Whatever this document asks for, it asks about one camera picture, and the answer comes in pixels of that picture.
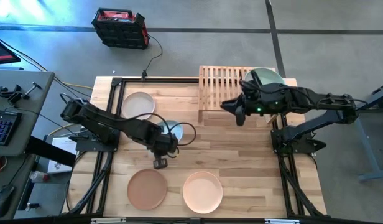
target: pink plate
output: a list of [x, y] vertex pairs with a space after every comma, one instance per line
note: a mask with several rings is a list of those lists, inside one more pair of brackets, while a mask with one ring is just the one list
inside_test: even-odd
[[207, 214], [218, 208], [222, 201], [221, 182], [209, 172], [197, 172], [189, 176], [183, 185], [183, 199], [196, 213]]

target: gray floor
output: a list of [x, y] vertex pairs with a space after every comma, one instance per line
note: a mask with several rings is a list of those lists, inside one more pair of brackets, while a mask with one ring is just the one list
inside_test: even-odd
[[[139, 12], [146, 17], [147, 26], [155, 28], [269, 28], [264, 0], [45, 2], [46, 9], [24, 11], [18, 17], [0, 18], [0, 22], [90, 27], [98, 7], [112, 7]], [[383, 0], [272, 0], [272, 5], [279, 29], [383, 29]], [[151, 35], [164, 49], [163, 56], [149, 68], [151, 76], [197, 76], [199, 65], [277, 67], [270, 34]], [[63, 81], [89, 86], [97, 75], [113, 75], [113, 72], [141, 75], [151, 56], [159, 52], [154, 41], [145, 51], [110, 49], [92, 32], [0, 31], [0, 38], [54, 71]], [[383, 35], [279, 35], [279, 42], [285, 74], [296, 78], [300, 86], [322, 93], [349, 93], [355, 98], [365, 98], [383, 84]], [[12, 66], [35, 70], [24, 62]], [[57, 103], [61, 102], [58, 96], [61, 91], [60, 86], [53, 85], [42, 114], [65, 124], [58, 117], [64, 106]], [[306, 117], [310, 119], [318, 114], [314, 111]], [[364, 124], [378, 125], [368, 121]], [[42, 138], [55, 128], [40, 118], [34, 136]], [[371, 128], [369, 134], [375, 135], [375, 131]], [[383, 222], [383, 179], [358, 182], [357, 175], [369, 172], [370, 167], [354, 125], [323, 128], [318, 131], [317, 139], [328, 144], [317, 153], [328, 214], [336, 218]], [[377, 150], [376, 154], [383, 167], [383, 150]], [[31, 201], [44, 202], [43, 209], [19, 213], [17, 217], [53, 215], [60, 211], [61, 200], [63, 184], [40, 185]]]

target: rgb keyboard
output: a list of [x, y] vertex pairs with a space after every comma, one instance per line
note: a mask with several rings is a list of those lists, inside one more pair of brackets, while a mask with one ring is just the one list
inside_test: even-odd
[[22, 113], [0, 111], [0, 145], [7, 146], [17, 125], [22, 117]]

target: red portable power station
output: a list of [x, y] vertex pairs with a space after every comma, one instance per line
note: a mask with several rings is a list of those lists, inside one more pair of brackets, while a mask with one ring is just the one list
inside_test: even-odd
[[92, 24], [102, 43], [109, 47], [145, 49], [149, 44], [144, 17], [131, 10], [99, 8]]

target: gray desk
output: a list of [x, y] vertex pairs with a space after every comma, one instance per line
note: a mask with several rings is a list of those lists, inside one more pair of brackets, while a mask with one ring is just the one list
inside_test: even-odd
[[[0, 86], [8, 87], [11, 91], [15, 84], [22, 87], [22, 91], [27, 91], [32, 87], [32, 82], [36, 82], [42, 87], [42, 90], [34, 90], [30, 94], [30, 99], [19, 100], [16, 105], [20, 108], [40, 113], [45, 98], [47, 97], [49, 88], [53, 82], [54, 73], [52, 72], [30, 72], [16, 70], [0, 70]], [[0, 110], [11, 107], [5, 98], [0, 97]], [[22, 121], [20, 122], [16, 132], [14, 133], [11, 142], [8, 146], [0, 146], [0, 156], [7, 156], [7, 166], [0, 172], [0, 187], [8, 184], [16, 173], [18, 168], [23, 163], [26, 155], [23, 154], [27, 146], [32, 130], [35, 126], [38, 116], [31, 112], [20, 111], [23, 113]], [[29, 155], [22, 169], [16, 175], [12, 182], [16, 186], [11, 207], [5, 216], [0, 220], [12, 219], [17, 206], [22, 197], [24, 186], [29, 179], [31, 168], [34, 165], [35, 155]]]

